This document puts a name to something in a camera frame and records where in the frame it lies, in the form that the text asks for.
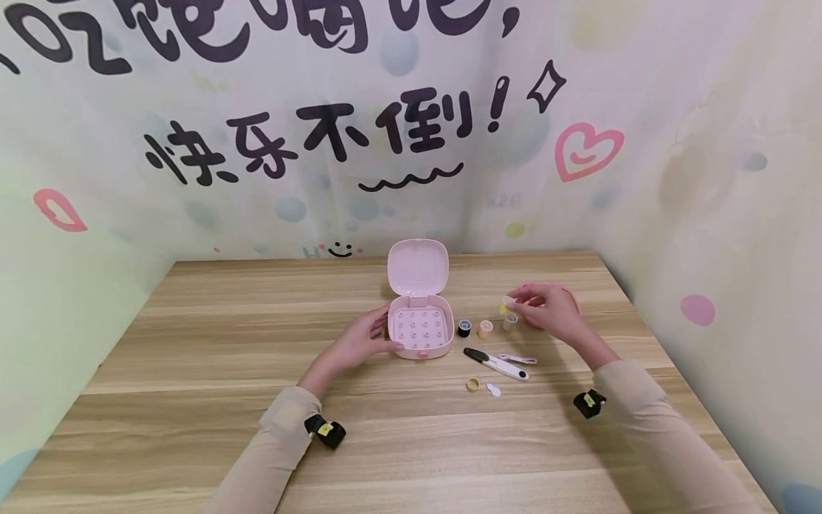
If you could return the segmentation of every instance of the pink dot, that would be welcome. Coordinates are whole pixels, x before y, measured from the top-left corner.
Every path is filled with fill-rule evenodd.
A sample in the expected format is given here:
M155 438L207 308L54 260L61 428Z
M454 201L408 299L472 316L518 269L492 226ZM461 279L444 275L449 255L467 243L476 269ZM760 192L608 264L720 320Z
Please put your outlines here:
M688 321L699 326L708 326L716 317L716 308L713 302L701 294L689 294L679 303L679 310Z

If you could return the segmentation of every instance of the beige sleeve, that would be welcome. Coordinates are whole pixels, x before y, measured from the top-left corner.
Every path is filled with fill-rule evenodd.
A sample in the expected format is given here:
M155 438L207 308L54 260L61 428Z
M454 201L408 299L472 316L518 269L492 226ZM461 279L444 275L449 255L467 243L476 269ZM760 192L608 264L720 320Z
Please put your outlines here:
M624 360L606 364L593 374L593 386L606 398L603 412L646 465L663 478L685 512L762 512L640 365Z
M321 408L320 401L305 389L283 389L260 419L260 431L225 476L204 512L272 514L291 472L312 440L303 423Z

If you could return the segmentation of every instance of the pink lip drawing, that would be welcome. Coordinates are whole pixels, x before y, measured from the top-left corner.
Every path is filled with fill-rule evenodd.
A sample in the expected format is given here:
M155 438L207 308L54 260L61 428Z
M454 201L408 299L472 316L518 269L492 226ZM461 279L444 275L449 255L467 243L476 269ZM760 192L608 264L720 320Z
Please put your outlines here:
M611 153L605 155L604 157L597 157L597 154L591 154L587 157L580 157L578 153L571 152L570 153L570 161L577 166L585 166L586 164L590 164L587 168L582 168L579 171L574 173L569 173L568 168L566 166L566 158L565 158L565 143L568 141L568 137L574 132L582 132L584 136L584 141L582 144L583 149L590 150L594 148L596 145L603 141L611 141L613 143L613 148L611 148ZM556 139L556 146L554 147L554 160L556 161L556 172L560 176L560 180L562 182L570 182L572 180L577 180L579 178L587 177L590 174L597 173L600 169L608 166L608 164L614 160L614 157L617 156L619 150L622 148L622 144L625 143L625 134L618 130L606 130L600 134L597 134L595 128L590 123L575 123L562 131L562 134Z
M63 196L59 191L54 189L40 189L35 193L34 200L35 205L40 209L40 211L45 214L48 220L54 223L54 225L58 228L63 229L66 232L84 232L89 229L85 226L83 220L80 219L77 211L74 210L72 203L69 202L68 198ZM57 204L57 206L60 207L64 213L66 213L66 216L68 216L72 222L66 223L65 221L60 220L52 208L48 206L49 200Z

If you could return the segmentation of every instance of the open plastic box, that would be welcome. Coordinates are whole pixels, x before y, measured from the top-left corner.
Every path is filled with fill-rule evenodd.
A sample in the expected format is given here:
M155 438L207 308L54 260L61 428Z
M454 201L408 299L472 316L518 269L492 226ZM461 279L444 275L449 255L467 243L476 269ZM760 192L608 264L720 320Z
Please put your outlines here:
M399 298L388 309L388 334L405 350L403 359L434 359L448 353L454 314L438 294L448 283L448 250L434 239L406 239L388 252L388 283Z

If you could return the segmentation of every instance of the person's right hand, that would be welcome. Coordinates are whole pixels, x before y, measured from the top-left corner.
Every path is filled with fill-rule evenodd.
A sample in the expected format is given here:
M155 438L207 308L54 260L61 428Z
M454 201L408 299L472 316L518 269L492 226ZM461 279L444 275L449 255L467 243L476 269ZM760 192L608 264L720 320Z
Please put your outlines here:
M508 296L516 300L506 305L509 310L569 345L583 340L591 332L576 300L560 285L526 284Z

